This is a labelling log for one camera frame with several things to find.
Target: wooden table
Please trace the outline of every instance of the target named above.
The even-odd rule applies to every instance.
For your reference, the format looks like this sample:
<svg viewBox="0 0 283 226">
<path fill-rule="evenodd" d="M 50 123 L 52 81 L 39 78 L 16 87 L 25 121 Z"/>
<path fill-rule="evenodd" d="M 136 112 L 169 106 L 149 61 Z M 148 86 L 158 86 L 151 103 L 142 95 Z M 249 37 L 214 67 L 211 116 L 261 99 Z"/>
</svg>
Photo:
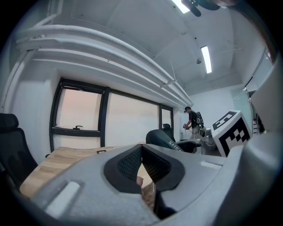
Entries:
<svg viewBox="0 0 283 226">
<path fill-rule="evenodd" d="M 44 184 L 77 161 L 96 155 L 97 151 L 115 151 L 116 148 L 118 147 L 100 147 L 95 149 L 59 147 L 34 169 L 22 183 L 19 190 L 26 197 L 32 198 Z M 143 165 L 141 165 L 138 171 L 138 176 L 144 179 L 142 188 L 145 188 L 152 182 Z"/>
</svg>

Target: ceiling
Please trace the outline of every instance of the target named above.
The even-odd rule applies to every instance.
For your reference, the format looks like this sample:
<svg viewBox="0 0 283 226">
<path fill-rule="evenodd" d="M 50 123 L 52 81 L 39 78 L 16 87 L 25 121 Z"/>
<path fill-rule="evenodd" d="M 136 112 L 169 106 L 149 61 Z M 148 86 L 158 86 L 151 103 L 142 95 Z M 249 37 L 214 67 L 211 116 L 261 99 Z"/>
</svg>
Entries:
<svg viewBox="0 0 283 226">
<path fill-rule="evenodd" d="M 174 70 L 189 95 L 243 83 L 234 64 L 243 48 L 236 45 L 231 11 L 199 8 L 202 16 L 195 17 L 174 6 L 171 0 L 69 0 L 54 23 L 92 28 L 129 43 L 172 77 Z M 200 49 L 205 45 L 212 65 L 209 74 Z"/>
</svg>

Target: black and white pattern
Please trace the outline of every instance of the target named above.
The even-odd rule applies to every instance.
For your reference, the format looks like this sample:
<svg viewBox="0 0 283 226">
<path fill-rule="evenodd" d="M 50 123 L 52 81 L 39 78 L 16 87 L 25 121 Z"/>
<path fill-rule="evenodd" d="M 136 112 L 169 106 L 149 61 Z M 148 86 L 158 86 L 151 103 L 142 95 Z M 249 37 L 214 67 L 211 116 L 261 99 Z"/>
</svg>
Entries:
<svg viewBox="0 0 283 226">
<path fill-rule="evenodd" d="M 234 146 L 244 145 L 250 138 L 248 129 L 240 118 L 235 125 L 233 125 L 223 136 L 219 138 L 219 141 L 223 147 L 223 150 L 228 156 L 230 150 Z"/>
<path fill-rule="evenodd" d="M 214 130 L 217 130 L 219 127 L 224 125 L 226 122 L 228 122 L 237 112 L 229 111 L 226 115 L 224 115 L 221 119 L 219 119 L 217 122 L 212 124 L 212 127 Z"/>
</svg>

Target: black chair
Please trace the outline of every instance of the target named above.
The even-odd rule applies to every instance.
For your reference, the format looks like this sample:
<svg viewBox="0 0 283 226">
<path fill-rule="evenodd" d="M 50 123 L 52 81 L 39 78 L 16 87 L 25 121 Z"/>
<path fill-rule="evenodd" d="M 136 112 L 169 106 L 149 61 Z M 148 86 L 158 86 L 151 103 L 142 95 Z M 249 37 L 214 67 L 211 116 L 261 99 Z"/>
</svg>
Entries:
<svg viewBox="0 0 283 226">
<path fill-rule="evenodd" d="M 0 162 L 17 189 L 37 167 L 27 147 L 26 137 L 13 114 L 0 113 Z"/>
<path fill-rule="evenodd" d="M 146 135 L 145 141 L 148 144 L 154 144 L 160 147 L 188 153 L 195 153 L 196 147 L 201 147 L 201 144 L 189 140 L 175 142 L 175 139 L 171 139 L 171 137 L 169 137 L 164 130 L 162 131 L 160 129 L 149 131 Z"/>
</svg>

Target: ceiling fan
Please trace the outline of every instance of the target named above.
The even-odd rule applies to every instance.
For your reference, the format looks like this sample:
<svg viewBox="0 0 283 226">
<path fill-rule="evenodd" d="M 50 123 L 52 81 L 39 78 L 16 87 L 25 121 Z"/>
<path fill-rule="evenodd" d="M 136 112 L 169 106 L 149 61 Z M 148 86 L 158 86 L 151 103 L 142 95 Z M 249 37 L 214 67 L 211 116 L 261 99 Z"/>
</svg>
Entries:
<svg viewBox="0 0 283 226">
<path fill-rule="evenodd" d="M 198 10 L 198 6 L 201 6 L 208 10 L 218 10 L 220 6 L 213 3 L 211 0 L 181 0 L 182 4 L 186 6 L 195 16 L 200 17 L 201 12 Z"/>
</svg>

